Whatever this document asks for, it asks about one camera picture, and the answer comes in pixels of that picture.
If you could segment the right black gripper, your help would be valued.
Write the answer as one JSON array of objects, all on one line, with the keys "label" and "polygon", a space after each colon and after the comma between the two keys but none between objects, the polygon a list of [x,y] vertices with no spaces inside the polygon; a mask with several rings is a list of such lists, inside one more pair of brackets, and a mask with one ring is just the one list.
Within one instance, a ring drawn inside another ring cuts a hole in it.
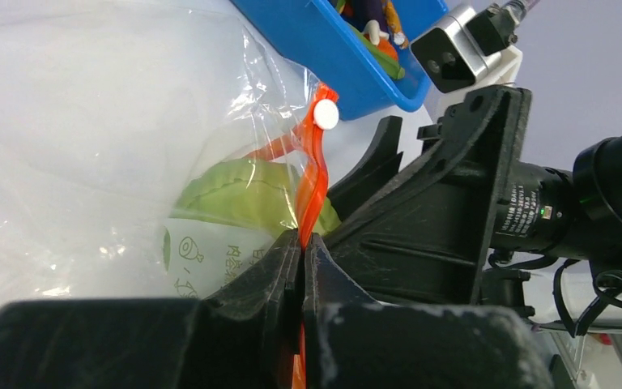
[{"label": "right black gripper", "polygon": [[422,153],[325,236],[334,261],[382,300],[468,305],[490,246],[564,258],[622,247],[622,135],[570,171],[518,162],[531,102],[492,85],[422,126]]}]

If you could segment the clear zip top bag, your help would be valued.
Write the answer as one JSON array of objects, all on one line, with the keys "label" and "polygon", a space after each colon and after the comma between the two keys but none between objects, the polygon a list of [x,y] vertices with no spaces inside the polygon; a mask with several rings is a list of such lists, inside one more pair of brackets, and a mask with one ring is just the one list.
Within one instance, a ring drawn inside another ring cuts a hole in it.
[{"label": "clear zip top bag", "polygon": [[[339,95],[195,2],[0,1],[0,308],[206,299],[288,230],[339,225],[324,134]],[[172,218],[187,184],[241,158],[296,168],[298,227]]]}]

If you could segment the green toy cabbage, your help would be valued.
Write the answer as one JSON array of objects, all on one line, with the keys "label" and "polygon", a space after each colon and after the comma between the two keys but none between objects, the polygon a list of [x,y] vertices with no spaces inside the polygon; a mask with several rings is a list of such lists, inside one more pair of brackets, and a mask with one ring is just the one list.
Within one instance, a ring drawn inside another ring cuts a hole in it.
[{"label": "green toy cabbage", "polygon": [[170,216],[259,230],[276,238],[298,227],[299,183],[297,169],[285,163],[221,161],[187,184]]}]

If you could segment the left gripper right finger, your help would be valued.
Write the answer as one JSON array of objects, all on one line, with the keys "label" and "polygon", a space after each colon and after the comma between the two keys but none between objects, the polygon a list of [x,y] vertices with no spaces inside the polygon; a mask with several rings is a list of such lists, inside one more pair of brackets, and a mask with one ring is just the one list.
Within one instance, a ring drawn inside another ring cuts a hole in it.
[{"label": "left gripper right finger", "polygon": [[318,235],[305,247],[309,388],[550,388],[530,330],[510,309],[382,303]]}]

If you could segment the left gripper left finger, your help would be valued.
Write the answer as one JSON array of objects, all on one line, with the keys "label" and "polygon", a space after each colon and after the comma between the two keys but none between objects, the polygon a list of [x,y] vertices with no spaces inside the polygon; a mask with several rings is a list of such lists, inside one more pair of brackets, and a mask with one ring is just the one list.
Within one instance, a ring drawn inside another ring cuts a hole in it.
[{"label": "left gripper left finger", "polygon": [[7,304],[0,388],[289,388],[301,255],[288,230],[206,299]]}]

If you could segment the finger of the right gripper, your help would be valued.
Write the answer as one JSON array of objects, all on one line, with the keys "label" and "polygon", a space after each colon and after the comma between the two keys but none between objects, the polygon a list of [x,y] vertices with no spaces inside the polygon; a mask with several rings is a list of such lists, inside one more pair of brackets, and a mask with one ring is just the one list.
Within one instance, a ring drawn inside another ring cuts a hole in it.
[{"label": "finger of the right gripper", "polygon": [[341,221],[368,201],[399,171],[403,152],[398,150],[403,119],[382,118],[367,151],[356,165],[328,190],[327,198]]}]

